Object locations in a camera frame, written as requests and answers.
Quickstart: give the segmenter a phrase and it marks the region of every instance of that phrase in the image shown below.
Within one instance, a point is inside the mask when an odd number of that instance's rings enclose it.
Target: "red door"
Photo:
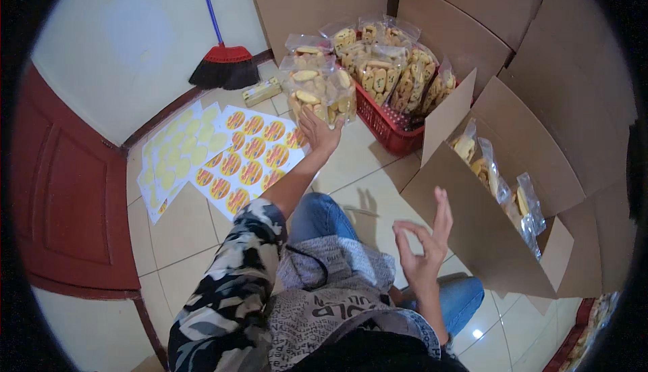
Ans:
[[[33,65],[14,117],[12,218],[28,272],[76,287],[139,289],[126,159],[56,96]]]

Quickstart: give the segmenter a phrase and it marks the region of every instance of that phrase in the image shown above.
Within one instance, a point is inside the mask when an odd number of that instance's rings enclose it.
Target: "baseboard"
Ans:
[[[271,49],[268,49],[253,56],[252,61],[254,61],[256,65],[258,65],[264,63],[265,61],[274,60],[274,58],[274,53],[272,53]],[[157,115],[151,117],[148,122],[137,129],[135,133],[131,134],[131,136],[127,138],[126,141],[124,141],[124,144],[121,145],[120,149],[122,150],[124,156],[128,156],[128,150],[133,148],[133,146],[137,144],[138,141],[142,140],[145,135],[149,134],[151,130],[162,123],[167,117],[170,117],[175,111],[190,103],[193,99],[200,95],[200,92],[202,91],[203,89],[197,86],[191,88],[189,91],[183,93],[176,100],[164,107],[164,109],[160,110]]]

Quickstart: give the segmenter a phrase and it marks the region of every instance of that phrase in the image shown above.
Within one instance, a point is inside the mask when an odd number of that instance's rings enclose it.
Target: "broom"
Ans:
[[[203,89],[242,89],[261,80],[252,54],[243,46],[225,47],[214,16],[211,0],[206,0],[211,22],[216,31],[218,46],[212,47],[191,74],[189,83]]]

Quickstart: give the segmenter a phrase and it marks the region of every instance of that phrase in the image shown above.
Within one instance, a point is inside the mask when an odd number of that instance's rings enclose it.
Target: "hand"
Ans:
[[[438,294],[436,280],[443,259],[448,254],[448,237],[452,229],[448,192],[436,187],[434,197],[437,200],[437,213],[434,216],[432,235],[425,226],[412,222],[397,220],[392,226],[405,278],[419,301],[426,301],[429,296]],[[423,255],[411,252],[405,230],[416,235],[423,246]]]
[[[323,120],[315,116],[315,113],[304,108],[299,114],[299,124],[312,151],[321,152],[328,159],[340,143],[344,119],[338,119],[335,128],[331,130]]]

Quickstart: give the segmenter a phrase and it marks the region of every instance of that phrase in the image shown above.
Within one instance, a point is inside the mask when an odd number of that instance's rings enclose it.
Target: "red plastic basket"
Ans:
[[[395,156],[403,157],[423,146],[424,126],[405,132],[394,125],[387,114],[356,81],[358,116],[367,125],[376,140]]]

